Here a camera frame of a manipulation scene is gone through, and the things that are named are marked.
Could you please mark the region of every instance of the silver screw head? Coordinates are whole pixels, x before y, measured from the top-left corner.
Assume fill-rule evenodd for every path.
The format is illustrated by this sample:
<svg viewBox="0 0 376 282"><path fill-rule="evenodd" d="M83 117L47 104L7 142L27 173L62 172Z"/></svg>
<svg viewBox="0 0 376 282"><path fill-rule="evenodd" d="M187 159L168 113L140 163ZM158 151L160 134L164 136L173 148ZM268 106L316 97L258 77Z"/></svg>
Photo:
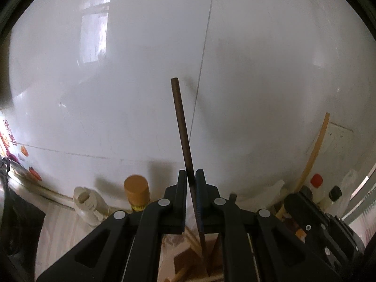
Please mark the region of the silver screw head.
<svg viewBox="0 0 376 282"><path fill-rule="evenodd" d="M269 212L269 210L261 209L261 210L259 211L259 215L260 215L261 217L269 217L269 216L270 216L270 212Z"/></svg>
<svg viewBox="0 0 376 282"><path fill-rule="evenodd" d="M123 219L123 218L125 218L125 212L124 211L116 211L114 213L114 218L115 219Z"/></svg>
<svg viewBox="0 0 376 282"><path fill-rule="evenodd" d="M214 203L218 206L223 206L226 203L226 199L219 197L214 200Z"/></svg>
<svg viewBox="0 0 376 282"><path fill-rule="evenodd" d="M167 198L162 198L158 201L158 204L162 207L166 207L170 204L170 201Z"/></svg>

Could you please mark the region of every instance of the white plastic jug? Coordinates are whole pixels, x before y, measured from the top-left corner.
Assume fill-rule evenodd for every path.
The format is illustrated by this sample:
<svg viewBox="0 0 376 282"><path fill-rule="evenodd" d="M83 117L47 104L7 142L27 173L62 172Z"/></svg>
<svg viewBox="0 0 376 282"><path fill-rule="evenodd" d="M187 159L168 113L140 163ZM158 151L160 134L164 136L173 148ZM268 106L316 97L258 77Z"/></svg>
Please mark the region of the white plastic jug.
<svg viewBox="0 0 376 282"><path fill-rule="evenodd" d="M73 193L74 209L90 226L98 226L110 215L110 208L98 192L78 186Z"/></svg>
<svg viewBox="0 0 376 282"><path fill-rule="evenodd" d="M339 187L342 191L342 196L332 204L328 209L327 212L331 215L337 215L338 217L342 217L346 211L347 206L349 205L351 194L354 192L358 183L356 180L358 179L358 173L354 169L348 171L348 173L343 177L342 182L340 183Z"/></svg>

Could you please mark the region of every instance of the orange sticker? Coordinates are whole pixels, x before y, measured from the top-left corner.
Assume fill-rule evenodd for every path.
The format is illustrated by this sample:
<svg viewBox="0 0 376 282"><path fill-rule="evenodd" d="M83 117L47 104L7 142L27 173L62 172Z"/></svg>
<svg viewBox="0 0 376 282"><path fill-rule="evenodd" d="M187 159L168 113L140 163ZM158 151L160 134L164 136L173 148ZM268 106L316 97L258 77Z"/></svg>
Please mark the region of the orange sticker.
<svg viewBox="0 0 376 282"><path fill-rule="evenodd" d="M33 175L37 180L39 181L42 181L42 177L39 176L39 174L35 171L35 169L33 167L29 167L29 172L31 173L31 175Z"/></svg>
<svg viewBox="0 0 376 282"><path fill-rule="evenodd" d="M25 146L21 146L21 153L23 153L26 157L29 156L29 152L27 151L26 147Z"/></svg>
<svg viewBox="0 0 376 282"><path fill-rule="evenodd" d="M3 134L3 133L0 133L0 136L1 136L1 140L3 141L3 144L6 148L6 150L8 150L8 148L10 146L8 139L6 138L5 134Z"/></svg>

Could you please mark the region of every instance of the orange cap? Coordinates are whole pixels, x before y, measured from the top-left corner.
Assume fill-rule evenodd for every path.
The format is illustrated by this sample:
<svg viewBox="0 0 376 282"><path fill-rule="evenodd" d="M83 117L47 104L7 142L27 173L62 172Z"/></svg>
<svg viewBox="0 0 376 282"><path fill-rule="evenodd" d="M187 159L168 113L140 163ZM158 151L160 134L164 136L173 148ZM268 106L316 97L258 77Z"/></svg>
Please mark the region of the orange cap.
<svg viewBox="0 0 376 282"><path fill-rule="evenodd" d="M131 205L143 207L150 202L147 180L141 175L131 175L124 181L124 190Z"/></svg>
<svg viewBox="0 0 376 282"><path fill-rule="evenodd" d="M314 174L312 179L311 179L311 185L314 188L319 188L323 184L323 178L321 177L320 174Z"/></svg>

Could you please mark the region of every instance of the yellow wooden stick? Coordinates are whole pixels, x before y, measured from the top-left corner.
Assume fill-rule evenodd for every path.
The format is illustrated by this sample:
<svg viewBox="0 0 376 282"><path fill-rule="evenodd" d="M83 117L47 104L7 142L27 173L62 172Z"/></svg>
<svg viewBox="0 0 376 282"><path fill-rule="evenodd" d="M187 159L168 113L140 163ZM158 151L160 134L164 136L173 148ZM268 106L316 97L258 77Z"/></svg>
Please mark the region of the yellow wooden stick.
<svg viewBox="0 0 376 282"><path fill-rule="evenodd" d="M311 155L310 155L310 157L307 161L307 164L306 164L298 182L296 183L296 186L295 186L293 192L298 192L302 188L305 180L307 179L309 173L311 172L313 164L316 161L316 158L318 156L318 153L320 151L321 145L322 145L323 140L324 140L326 128L328 127L328 123L329 123L329 116L330 116L330 114L327 112L325 114L323 124L321 125L321 129L320 129L320 132L318 134L318 138L317 138L317 141L315 143L315 146L313 147L312 153L311 153ZM279 209L278 213L276 214L276 217L279 218L279 219L282 219L282 216L285 213L286 213L286 209L285 209L285 205L283 204L282 207Z"/></svg>
<svg viewBox="0 0 376 282"><path fill-rule="evenodd" d="M180 281L184 276L185 274L188 272L188 270L191 268L191 265L185 265L182 269L180 269L176 275L170 279L170 282L178 282Z"/></svg>
<svg viewBox="0 0 376 282"><path fill-rule="evenodd" d="M197 246L197 244L184 232L183 233L184 238L187 240L189 245L191 246L191 249L198 255L198 257L202 257L200 246Z"/></svg>
<svg viewBox="0 0 376 282"><path fill-rule="evenodd" d="M201 245L200 245L200 242L198 241L198 239L196 238L196 235L194 235L193 231L185 226L185 229L184 229L184 233L189 236L191 238L191 240L198 246L200 247L200 250L201 250Z"/></svg>

